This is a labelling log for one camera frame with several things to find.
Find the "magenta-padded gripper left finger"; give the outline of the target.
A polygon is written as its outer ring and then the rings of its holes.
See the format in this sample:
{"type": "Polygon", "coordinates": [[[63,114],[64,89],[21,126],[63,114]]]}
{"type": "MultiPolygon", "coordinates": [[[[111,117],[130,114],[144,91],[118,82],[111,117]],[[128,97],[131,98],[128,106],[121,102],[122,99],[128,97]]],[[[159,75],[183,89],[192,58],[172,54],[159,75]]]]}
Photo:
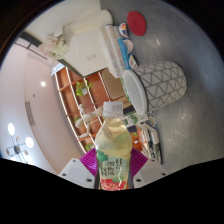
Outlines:
{"type": "Polygon", "coordinates": [[[89,189],[99,188],[96,149],[93,148],[80,159],[72,158],[60,172],[59,177],[89,189]]]}

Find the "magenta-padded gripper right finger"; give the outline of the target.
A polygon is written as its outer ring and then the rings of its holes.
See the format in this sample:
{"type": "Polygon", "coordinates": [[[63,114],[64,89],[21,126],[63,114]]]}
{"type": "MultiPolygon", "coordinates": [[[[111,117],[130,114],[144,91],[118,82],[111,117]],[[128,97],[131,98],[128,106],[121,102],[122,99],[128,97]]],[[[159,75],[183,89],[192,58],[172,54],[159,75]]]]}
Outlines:
{"type": "Polygon", "coordinates": [[[167,175],[167,171],[156,159],[147,158],[139,150],[132,149],[129,171],[130,189],[144,187],[167,175]]]}

